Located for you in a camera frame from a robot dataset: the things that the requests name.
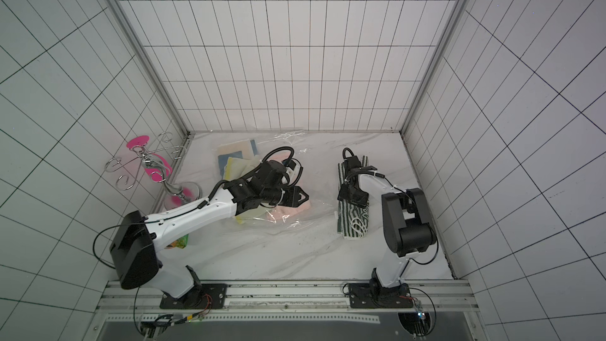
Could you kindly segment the green white striped towel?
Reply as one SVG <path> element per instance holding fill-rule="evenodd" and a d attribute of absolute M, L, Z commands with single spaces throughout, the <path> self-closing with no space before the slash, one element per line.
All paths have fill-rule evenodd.
<path fill-rule="evenodd" d="M 350 148 L 344 148 L 344 150 L 342 150 L 342 156 L 343 155 L 355 154 Z M 362 161 L 364 166 L 368 166 L 368 158 L 366 156 L 359 159 Z M 338 201 L 337 219 L 337 231 L 344 238 L 364 237 L 369 229 L 369 202 L 367 207 L 358 208 Z"/>

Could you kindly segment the pale yellow towel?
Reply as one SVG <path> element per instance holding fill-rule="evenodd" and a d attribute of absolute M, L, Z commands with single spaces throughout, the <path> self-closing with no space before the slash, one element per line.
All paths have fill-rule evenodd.
<path fill-rule="evenodd" d="M 260 163 L 258 156 L 253 159 L 242 159 L 230 156 L 227 159 L 227 164 L 224 167 L 223 179 L 232 181 L 237 178 L 241 178 L 245 174 L 251 172 Z M 268 210 L 260 207 L 249 210 L 236 217 L 238 224 L 246 227 L 253 227 L 259 225 L 261 222 L 267 220 Z"/>

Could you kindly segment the blue and beige towel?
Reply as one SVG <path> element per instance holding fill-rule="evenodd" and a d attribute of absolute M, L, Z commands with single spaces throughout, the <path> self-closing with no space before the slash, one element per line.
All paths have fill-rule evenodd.
<path fill-rule="evenodd" d="M 230 144 L 220 145 L 216 151 L 219 174 L 223 177 L 229 164 L 229 159 L 254 159 L 258 155 L 257 142 L 246 139 Z"/>

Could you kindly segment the clear plastic vacuum bag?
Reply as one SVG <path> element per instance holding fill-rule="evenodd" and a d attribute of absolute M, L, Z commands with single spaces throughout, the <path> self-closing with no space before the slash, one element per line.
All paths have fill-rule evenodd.
<path fill-rule="evenodd" d="M 189 217 L 197 230 L 223 219 L 281 231 L 319 227 L 338 232 L 336 159 L 322 134 L 279 134 L 239 140 L 235 134 L 199 134 L 186 166 L 203 182 L 200 166 L 217 159 L 221 179 L 196 200 Z"/>

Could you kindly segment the pink towel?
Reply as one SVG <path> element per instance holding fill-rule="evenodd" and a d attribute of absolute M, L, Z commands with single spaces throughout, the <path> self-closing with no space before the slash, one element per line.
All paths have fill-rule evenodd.
<path fill-rule="evenodd" d="M 290 155 L 290 150 L 285 149 L 278 151 L 277 153 L 270 156 L 269 160 L 274 160 L 277 162 L 282 162 L 284 159 L 287 159 Z M 293 183 L 295 178 L 301 173 L 302 166 L 299 162 L 296 161 L 295 158 L 292 159 L 292 162 L 295 164 L 294 171 L 288 172 L 290 183 Z M 278 205 L 273 210 L 271 210 L 271 214 L 274 216 L 276 220 L 280 219 L 282 222 L 287 222 L 288 219 L 293 219 L 295 216 L 298 216 L 301 212 L 304 212 L 311 208 L 311 204 L 309 201 L 301 204 L 297 208 L 286 207 L 284 205 Z"/>

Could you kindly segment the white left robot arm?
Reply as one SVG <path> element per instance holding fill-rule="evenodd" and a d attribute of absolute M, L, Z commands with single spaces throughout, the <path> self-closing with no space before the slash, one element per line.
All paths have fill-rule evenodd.
<path fill-rule="evenodd" d="M 149 286 L 172 298 L 187 295 L 197 284 L 193 270 L 173 264 L 162 251 L 202 227 L 258 207 L 300 207 L 309 200 L 298 185 L 303 171 L 297 159 L 265 159 L 241 178 L 216 183 L 207 197 L 187 205 L 149 216 L 130 213 L 110 246 L 121 288 Z"/>

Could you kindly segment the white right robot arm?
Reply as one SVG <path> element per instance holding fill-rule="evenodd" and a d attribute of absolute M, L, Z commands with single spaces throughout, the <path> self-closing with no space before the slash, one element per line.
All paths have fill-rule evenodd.
<path fill-rule="evenodd" d="M 337 231 L 344 238 L 366 236 L 371 207 L 378 205 L 387 252 L 372 270 L 369 284 L 378 294 L 401 287 L 408 264 L 421 264 L 414 254 L 423 254 L 430 246 L 440 251 L 424 192 L 399 188 L 370 165 L 367 157 L 356 156 L 350 148 L 342 150 L 338 172 Z"/>

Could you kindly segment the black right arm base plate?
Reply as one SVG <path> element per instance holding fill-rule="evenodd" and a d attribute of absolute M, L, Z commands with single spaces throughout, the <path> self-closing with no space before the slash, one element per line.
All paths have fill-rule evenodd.
<path fill-rule="evenodd" d="M 384 287 L 377 270 L 372 271 L 367 283 L 348 283 L 343 293 L 350 300 L 352 309 L 412 309 L 413 297 L 407 284 Z"/>

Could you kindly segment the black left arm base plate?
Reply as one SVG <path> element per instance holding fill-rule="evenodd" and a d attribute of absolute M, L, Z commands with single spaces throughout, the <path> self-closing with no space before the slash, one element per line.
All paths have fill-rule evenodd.
<path fill-rule="evenodd" d="M 193 287 L 181 298 L 164 293 L 160 309 L 222 309 L 227 295 L 227 284 L 202 284 L 197 273 L 189 265 L 187 270 L 193 278 Z"/>

